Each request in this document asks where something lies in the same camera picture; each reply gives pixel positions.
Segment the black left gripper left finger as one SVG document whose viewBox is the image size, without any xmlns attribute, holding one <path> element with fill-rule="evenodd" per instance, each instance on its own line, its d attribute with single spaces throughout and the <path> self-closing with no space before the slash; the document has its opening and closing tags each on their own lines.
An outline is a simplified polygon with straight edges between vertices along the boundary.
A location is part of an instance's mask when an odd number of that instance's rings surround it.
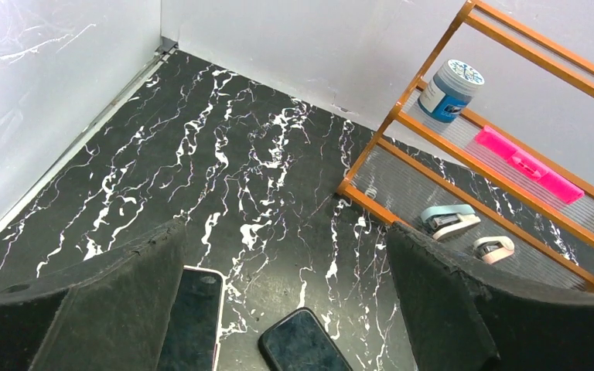
<svg viewBox="0 0 594 371">
<path fill-rule="evenodd" d="M 154 370 L 183 272 L 170 220 L 89 260 L 0 288 L 0 370 Z"/>
</svg>

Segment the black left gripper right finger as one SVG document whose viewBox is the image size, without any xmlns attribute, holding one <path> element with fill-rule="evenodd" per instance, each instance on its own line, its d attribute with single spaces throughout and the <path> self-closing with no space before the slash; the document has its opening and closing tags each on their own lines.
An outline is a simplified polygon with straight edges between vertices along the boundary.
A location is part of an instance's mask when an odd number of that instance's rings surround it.
<svg viewBox="0 0 594 371">
<path fill-rule="evenodd" d="M 386 248 L 420 370 L 594 370 L 594 294 L 502 271 L 401 223 Z"/>
</svg>

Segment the phone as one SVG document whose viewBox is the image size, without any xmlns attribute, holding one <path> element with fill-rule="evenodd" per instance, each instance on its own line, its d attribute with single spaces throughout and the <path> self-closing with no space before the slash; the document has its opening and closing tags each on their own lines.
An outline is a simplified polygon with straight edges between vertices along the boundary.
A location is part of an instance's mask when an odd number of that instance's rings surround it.
<svg viewBox="0 0 594 371">
<path fill-rule="evenodd" d="M 157 370 L 215 370 L 220 348 L 224 276 L 185 266 Z"/>
<path fill-rule="evenodd" d="M 315 313 L 297 308 L 265 330 L 258 348 L 271 370 L 351 370 Z"/>
</svg>

